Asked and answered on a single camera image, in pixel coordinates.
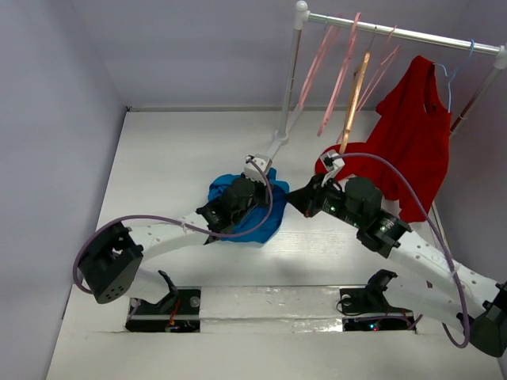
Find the blue t shirt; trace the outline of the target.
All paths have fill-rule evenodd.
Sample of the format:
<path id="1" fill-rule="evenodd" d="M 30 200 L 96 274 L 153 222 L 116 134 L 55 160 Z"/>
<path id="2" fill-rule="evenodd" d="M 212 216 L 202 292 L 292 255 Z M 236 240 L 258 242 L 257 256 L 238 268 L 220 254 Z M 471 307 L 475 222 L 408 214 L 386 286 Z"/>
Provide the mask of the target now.
<path id="1" fill-rule="evenodd" d="M 277 232 L 284 217 L 284 209 L 287 204 L 285 194 L 289 192 L 289 184 L 285 181 L 277 180 L 276 175 L 276 169 L 270 168 L 267 177 L 270 184 L 273 186 L 273 209 L 268 219 L 251 234 L 241 237 L 226 237 L 223 238 L 223 241 L 265 244 Z M 225 174 L 217 177 L 209 185 L 208 201 L 221 196 L 226 187 L 237 178 L 239 178 L 239 175 L 233 174 Z M 233 234 L 240 234 L 253 228 L 267 215 L 267 212 L 267 207 L 256 207 L 234 227 Z"/>

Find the thin pink wire hanger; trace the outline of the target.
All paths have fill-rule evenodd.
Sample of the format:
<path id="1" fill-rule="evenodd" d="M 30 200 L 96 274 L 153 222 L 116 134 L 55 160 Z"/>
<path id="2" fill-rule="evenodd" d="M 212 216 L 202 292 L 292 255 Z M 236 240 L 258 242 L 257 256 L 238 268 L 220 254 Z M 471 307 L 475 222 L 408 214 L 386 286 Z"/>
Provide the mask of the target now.
<path id="1" fill-rule="evenodd" d="M 392 51 L 388 51 L 389 43 L 391 41 L 392 36 L 394 35 L 394 31 L 397 26 L 394 26 L 392 30 L 389 32 L 386 43 L 384 44 L 383 51 L 381 54 L 380 61 L 374 71 L 374 74 L 370 78 L 367 85 L 363 83 L 362 89 L 360 91 L 360 99 L 359 104 L 356 108 L 356 113 L 358 113 L 365 105 L 375 88 L 378 86 L 380 81 L 382 80 L 385 73 L 388 71 L 390 65 L 393 63 L 395 58 L 397 57 L 400 49 L 400 45 L 397 45 Z"/>

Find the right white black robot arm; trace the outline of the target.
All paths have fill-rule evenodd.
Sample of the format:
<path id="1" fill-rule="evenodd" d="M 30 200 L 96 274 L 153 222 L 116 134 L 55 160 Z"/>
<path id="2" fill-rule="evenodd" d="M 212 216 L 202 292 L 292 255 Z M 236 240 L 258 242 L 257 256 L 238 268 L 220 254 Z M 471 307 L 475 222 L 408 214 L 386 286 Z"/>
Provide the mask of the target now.
<path id="1" fill-rule="evenodd" d="M 345 186 L 315 175 L 286 200 L 307 218 L 320 211 L 357 229 L 367 249 L 413 271 L 431 287 L 408 284 L 396 274 L 377 272 L 364 294 L 373 310 L 387 306 L 417 311 L 469 337 L 479 351 L 501 357 L 506 350 L 506 285 L 466 266 L 448 262 L 400 218 L 381 206 L 381 191 L 367 178 L 354 177 Z"/>

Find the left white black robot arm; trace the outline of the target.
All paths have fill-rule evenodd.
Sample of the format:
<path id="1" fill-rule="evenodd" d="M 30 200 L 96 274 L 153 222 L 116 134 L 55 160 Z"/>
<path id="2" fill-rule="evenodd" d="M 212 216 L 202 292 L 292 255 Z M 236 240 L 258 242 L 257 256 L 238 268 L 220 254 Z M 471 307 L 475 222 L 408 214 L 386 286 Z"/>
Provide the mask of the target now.
<path id="1" fill-rule="evenodd" d="M 148 302 L 159 313 L 174 306 L 177 288 L 164 272 L 143 263 L 190 246 L 235 238 L 235 227 L 254 210 L 273 209 L 273 187 L 240 176 L 217 198 L 180 219 L 147 216 L 145 226 L 126 226 L 128 217 L 111 221 L 83 245 L 73 267 L 85 281 L 82 290 L 99 304 L 122 297 Z"/>

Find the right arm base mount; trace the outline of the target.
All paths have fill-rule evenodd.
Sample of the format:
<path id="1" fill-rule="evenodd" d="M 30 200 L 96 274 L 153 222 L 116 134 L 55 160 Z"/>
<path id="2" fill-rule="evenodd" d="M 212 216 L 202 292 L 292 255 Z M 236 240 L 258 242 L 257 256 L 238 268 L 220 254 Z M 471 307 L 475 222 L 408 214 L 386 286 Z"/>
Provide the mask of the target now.
<path id="1" fill-rule="evenodd" d="M 391 306 L 384 297 L 387 285 L 396 277 L 394 272 L 381 269 L 363 287 L 340 289 L 336 309 L 344 317 L 345 332 L 416 330 L 413 312 Z"/>

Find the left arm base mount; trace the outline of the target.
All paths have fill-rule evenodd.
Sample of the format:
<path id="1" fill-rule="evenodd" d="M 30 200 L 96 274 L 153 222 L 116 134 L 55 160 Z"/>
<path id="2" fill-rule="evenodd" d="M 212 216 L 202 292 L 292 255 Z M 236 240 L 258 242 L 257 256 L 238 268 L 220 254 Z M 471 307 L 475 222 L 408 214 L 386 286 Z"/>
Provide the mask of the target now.
<path id="1" fill-rule="evenodd" d="M 198 333 L 200 331 L 200 287 L 178 288 L 162 270 L 168 294 L 152 304 L 136 299 L 125 328 L 131 333 Z"/>

